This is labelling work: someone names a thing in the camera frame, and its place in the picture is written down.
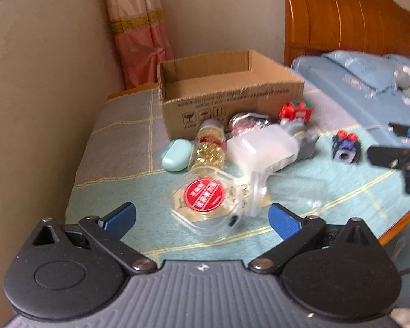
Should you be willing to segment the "white plastic bottle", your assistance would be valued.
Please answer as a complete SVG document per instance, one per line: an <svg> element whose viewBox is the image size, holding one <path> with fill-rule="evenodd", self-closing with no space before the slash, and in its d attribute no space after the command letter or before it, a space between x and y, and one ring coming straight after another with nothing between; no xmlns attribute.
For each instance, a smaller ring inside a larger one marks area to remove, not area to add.
<svg viewBox="0 0 410 328"><path fill-rule="evenodd" d="M296 161L299 149L299 143L277 124L227 141L228 158L245 175L277 172Z"/></svg>

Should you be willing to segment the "blue bed sheet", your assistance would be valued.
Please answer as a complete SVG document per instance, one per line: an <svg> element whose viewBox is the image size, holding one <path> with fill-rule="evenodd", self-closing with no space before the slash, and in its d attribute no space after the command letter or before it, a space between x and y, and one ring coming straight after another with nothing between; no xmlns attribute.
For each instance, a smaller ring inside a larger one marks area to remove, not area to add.
<svg viewBox="0 0 410 328"><path fill-rule="evenodd" d="M323 56L301 56L291 68L343 107L364 127L373 126L372 137L379 144L400 144L390 123L410 125L410 101L400 91L377 93L342 66Z"/></svg>

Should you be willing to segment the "dark blue toy block car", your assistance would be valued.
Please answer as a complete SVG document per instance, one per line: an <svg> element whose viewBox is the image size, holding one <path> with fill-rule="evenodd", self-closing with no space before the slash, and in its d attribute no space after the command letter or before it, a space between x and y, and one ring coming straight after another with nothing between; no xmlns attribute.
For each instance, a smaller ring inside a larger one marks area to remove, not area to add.
<svg viewBox="0 0 410 328"><path fill-rule="evenodd" d="M339 130L332 137L332 160L356 164L361 159L361 142L355 133Z"/></svg>

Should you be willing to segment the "wooden headboard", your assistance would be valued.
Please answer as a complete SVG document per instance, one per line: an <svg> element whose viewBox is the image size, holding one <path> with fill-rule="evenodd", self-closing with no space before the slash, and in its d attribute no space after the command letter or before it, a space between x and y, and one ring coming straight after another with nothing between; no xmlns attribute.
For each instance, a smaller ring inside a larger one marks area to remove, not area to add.
<svg viewBox="0 0 410 328"><path fill-rule="evenodd" d="M334 50L410 58L410 11L394 0L286 0L283 62Z"/></svg>

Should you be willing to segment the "cardboard box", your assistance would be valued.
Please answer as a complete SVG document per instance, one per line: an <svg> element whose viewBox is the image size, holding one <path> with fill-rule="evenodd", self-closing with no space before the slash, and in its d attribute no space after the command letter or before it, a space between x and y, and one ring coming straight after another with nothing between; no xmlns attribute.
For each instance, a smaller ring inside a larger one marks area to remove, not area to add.
<svg viewBox="0 0 410 328"><path fill-rule="evenodd" d="M211 52L157 66L159 104L169 139L193 139L206 119L227 126L244 111L277 116L299 100L304 80L255 50Z"/></svg>

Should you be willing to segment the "mint green oval case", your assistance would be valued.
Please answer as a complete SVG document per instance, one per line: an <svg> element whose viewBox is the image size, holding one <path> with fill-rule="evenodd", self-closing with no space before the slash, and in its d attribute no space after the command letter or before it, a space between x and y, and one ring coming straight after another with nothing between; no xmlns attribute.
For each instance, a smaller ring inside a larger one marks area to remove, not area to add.
<svg viewBox="0 0 410 328"><path fill-rule="evenodd" d="M170 141L161 156L161 166L168 172L181 172L189 165L192 142L186 139Z"/></svg>

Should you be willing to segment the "clear round red-label container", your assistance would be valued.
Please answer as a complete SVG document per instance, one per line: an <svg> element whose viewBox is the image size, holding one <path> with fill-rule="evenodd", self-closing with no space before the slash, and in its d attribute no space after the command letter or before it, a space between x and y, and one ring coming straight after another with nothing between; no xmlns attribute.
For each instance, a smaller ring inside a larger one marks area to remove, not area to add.
<svg viewBox="0 0 410 328"><path fill-rule="evenodd" d="M191 169L172 185L169 203L177 224L202 242L224 239L240 220L258 216L250 201L250 177L237 168Z"/></svg>

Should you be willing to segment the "golden capsule bottle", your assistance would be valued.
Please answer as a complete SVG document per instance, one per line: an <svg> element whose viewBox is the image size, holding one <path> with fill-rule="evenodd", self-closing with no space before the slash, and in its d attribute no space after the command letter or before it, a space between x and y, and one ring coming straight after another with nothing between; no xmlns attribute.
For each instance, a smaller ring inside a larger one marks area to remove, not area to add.
<svg viewBox="0 0 410 328"><path fill-rule="evenodd" d="M199 127L188 169L190 171L201 167L224 169L226 143L227 137L222 123L214 119L204 121Z"/></svg>

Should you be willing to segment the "blue pillow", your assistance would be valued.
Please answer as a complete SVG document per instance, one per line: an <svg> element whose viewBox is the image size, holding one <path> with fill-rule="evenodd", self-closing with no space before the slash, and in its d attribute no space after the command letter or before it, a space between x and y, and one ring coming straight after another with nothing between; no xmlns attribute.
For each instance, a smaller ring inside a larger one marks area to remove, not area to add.
<svg viewBox="0 0 410 328"><path fill-rule="evenodd" d="M324 53L324 58L342 66L366 86L382 93L398 88L395 71L410 69L410 58L398 54L383 56L365 52L335 50Z"/></svg>

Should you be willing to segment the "grey rhino toy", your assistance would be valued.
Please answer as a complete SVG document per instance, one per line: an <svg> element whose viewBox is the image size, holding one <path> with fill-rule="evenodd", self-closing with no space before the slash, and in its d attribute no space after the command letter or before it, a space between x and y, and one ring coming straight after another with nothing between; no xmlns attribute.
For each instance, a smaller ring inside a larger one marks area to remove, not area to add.
<svg viewBox="0 0 410 328"><path fill-rule="evenodd" d="M280 126L293 137L299 145L297 161L312 159L319 133L300 119L281 119Z"/></svg>

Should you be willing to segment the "red toy train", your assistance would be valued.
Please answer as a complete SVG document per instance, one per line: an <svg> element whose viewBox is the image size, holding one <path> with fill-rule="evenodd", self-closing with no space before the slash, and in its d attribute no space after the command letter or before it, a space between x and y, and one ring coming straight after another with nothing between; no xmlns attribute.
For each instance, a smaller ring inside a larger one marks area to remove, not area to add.
<svg viewBox="0 0 410 328"><path fill-rule="evenodd" d="M281 108L278 118L289 120L300 120L305 124L309 122L312 115L312 107L305 101L288 101Z"/></svg>

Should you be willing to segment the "pink curtain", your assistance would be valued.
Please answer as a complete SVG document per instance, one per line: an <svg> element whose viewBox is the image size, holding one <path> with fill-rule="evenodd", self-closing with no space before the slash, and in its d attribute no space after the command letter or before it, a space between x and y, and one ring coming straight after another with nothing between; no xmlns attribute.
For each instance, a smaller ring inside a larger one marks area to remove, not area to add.
<svg viewBox="0 0 410 328"><path fill-rule="evenodd" d="M106 0L126 88L157 81L159 63L173 58L160 0Z"/></svg>

